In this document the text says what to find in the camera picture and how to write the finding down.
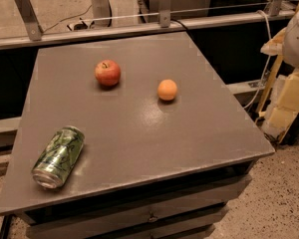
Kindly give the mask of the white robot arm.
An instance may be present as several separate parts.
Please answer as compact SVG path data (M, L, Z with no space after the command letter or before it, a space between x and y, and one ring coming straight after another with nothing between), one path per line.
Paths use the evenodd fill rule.
M286 64L299 68L299 11L286 27L282 52Z

